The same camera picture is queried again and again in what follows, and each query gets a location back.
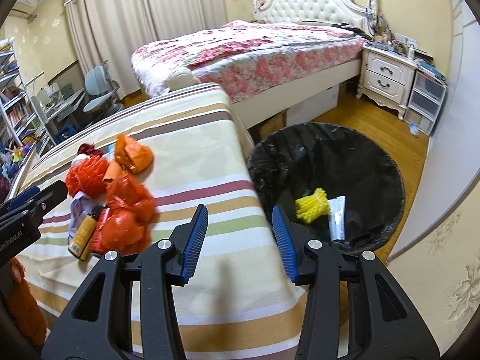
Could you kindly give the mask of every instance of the white tufted headboard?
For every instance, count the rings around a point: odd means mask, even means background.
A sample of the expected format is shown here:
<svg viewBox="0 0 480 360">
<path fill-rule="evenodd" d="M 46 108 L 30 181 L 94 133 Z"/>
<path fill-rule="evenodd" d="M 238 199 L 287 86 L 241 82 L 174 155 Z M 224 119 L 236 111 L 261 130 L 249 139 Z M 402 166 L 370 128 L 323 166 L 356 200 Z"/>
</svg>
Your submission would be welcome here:
<svg viewBox="0 0 480 360">
<path fill-rule="evenodd" d="M 369 0 L 373 19 L 367 18 L 367 9 L 352 0 L 253 0 L 253 15 L 256 20 L 267 23 L 296 23 L 300 20 L 317 20 L 328 23 L 348 23 L 361 27 L 373 35 L 376 23 L 376 0 Z"/>
</svg>

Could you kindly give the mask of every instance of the air conditioner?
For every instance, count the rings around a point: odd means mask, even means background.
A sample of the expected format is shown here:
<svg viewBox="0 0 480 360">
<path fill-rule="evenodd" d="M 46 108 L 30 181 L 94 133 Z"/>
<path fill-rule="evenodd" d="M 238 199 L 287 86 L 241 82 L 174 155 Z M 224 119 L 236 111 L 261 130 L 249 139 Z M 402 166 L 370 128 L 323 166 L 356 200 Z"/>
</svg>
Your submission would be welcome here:
<svg viewBox="0 0 480 360">
<path fill-rule="evenodd" d="M 38 5 L 38 0 L 18 0 L 10 11 L 11 15 L 25 17 L 26 19 L 33 14 Z"/>
</svg>

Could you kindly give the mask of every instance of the white bed frame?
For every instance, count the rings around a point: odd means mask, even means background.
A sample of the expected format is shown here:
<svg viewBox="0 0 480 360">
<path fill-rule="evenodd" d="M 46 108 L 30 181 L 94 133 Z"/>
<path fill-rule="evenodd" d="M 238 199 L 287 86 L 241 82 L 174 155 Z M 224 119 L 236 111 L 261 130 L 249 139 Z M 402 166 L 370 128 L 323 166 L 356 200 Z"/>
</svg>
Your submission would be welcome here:
<svg viewBox="0 0 480 360">
<path fill-rule="evenodd" d="M 349 23 L 373 35 L 376 23 L 376 0 L 361 7 L 352 0 L 253 0 L 256 20 L 267 23 L 296 23 L 301 20 Z M 360 74 L 361 61 L 355 60 L 319 71 L 301 79 L 270 88 L 258 95 L 234 103 L 243 123 L 250 128 L 277 113 L 326 89 Z"/>
</svg>

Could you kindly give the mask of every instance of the curtain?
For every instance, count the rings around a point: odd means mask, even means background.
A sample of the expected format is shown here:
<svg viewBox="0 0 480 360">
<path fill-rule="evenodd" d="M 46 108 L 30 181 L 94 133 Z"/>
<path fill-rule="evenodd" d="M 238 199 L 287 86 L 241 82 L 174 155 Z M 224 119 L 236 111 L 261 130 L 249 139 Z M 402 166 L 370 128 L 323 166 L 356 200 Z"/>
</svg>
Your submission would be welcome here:
<svg viewBox="0 0 480 360">
<path fill-rule="evenodd" d="M 102 62 L 100 51 L 92 32 L 84 0 L 66 6 L 71 38 L 83 75 Z"/>
<path fill-rule="evenodd" d="M 225 24 L 223 0 L 143 0 L 158 39 L 218 28 Z"/>
<path fill-rule="evenodd" d="M 77 0 L 67 16 L 83 73 L 108 60 L 121 98 L 140 89 L 131 68 L 139 47 L 226 22 L 223 0 Z"/>
</svg>

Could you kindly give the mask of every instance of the trash can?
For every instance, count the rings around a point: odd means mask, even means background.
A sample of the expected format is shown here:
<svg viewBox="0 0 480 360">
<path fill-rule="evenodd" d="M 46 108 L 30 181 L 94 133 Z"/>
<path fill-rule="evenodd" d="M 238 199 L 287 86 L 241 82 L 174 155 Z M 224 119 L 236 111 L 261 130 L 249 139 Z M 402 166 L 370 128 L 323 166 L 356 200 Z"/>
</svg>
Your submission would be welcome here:
<svg viewBox="0 0 480 360">
<path fill-rule="evenodd" d="M 402 218 L 405 188 L 397 164 L 351 128 L 314 122 L 285 127 L 254 147 L 247 167 L 270 224 L 281 203 L 291 222 L 345 254 L 385 245 Z M 328 199 L 345 196 L 344 240 L 330 240 L 327 215 L 309 225 L 296 218 L 295 200 L 316 188 Z"/>
</svg>

